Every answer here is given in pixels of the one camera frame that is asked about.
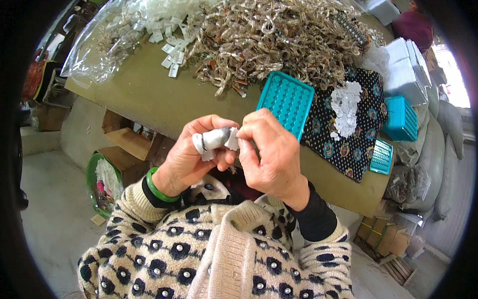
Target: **black sleeve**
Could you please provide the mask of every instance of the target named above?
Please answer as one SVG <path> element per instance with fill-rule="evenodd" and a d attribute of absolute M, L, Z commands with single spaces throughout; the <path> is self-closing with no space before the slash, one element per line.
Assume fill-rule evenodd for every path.
<path fill-rule="evenodd" d="M 309 203 L 300 212 L 287 207 L 292 215 L 299 221 L 300 232 L 304 239 L 317 242 L 330 236 L 337 227 L 337 218 L 327 203 L 320 198 L 314 185 L 309 182 Z"/>

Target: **stack of cardboard boxes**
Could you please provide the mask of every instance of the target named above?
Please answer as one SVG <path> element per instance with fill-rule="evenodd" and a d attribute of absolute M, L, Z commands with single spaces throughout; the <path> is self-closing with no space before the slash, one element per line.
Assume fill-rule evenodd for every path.
<path fill-rule="evenodd" d="M 381 256 L 388 256 L 389 254 L 402 256 L 411 239 L 406 234 L 404 226 L 381 217 L 364 217 L 358 228 L 357 236 L 373 247 Z"/>

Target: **wooden crate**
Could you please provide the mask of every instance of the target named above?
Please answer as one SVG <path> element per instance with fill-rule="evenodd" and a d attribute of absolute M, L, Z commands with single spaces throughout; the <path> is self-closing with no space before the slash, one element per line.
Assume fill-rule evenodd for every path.
<path fill-rule="evenodd" d="M 365 243 L 359 237 L 355 237 L 354 243 L 357 244 L 368 256 L 370 256 L 377 264 L 382 266 L 390 276 L 393 277 L 402 287 L 406 286 L 412 277 L 415 275 L 417 269 L 413 270 L 401 257 L 394 254 L 388 256 L 381 256 L 373 247 Z"/>
<path fill-rule="evenodd" d="M 388 261 L 383 259 L 383 263 L 379 263 L 402 287 L 406 286 L 417 269 L 413 270 L 401 257 L 396 256 Z"/>

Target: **black patterned cloth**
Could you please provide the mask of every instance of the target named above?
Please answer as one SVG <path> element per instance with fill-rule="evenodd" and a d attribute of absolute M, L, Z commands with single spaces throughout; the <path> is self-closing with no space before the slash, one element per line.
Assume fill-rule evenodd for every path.
<path fill-rule="evenodd" d="M 336 113 L 330 105 L 332 87 L 316 91 L 316 98 L 307 116 L 302 143 L 323 157 L 337 170 L 360 182 L 370 165 L 377 132 L 387 120 L 382 76 L 374 71 L 348 66 L 345 81 L 358 82 L 362 87 L 357 105 L 357 127 L 349 138 L 330 137 L 336 131 Z"/>

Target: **chair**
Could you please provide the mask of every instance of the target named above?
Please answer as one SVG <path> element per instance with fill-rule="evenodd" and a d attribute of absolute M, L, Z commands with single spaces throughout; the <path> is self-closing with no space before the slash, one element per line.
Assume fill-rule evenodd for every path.
<path fill-rule="evenodd" d="M 60 108 L 66 108 L 66 109 L 71 109 L 72 106 L 67 106 L 63 104 L 57 104 L 57 103 L 51 103 L 49 101 L 50 96 L 56 97 L 58 93 L 67 93 L 68 90 L 65 89 L 65 83 L 66 79 L 60 77 L 60 68 L 55 68 L 52 72 L 52 75 L 50 77 L 50 81 L 48 83 L 47 90 L 45 92 L 45 95 L 43 96 L 42 102 L 50 105 L 50 106 L 55 106 L 55 107 L 60 107 Z"/>

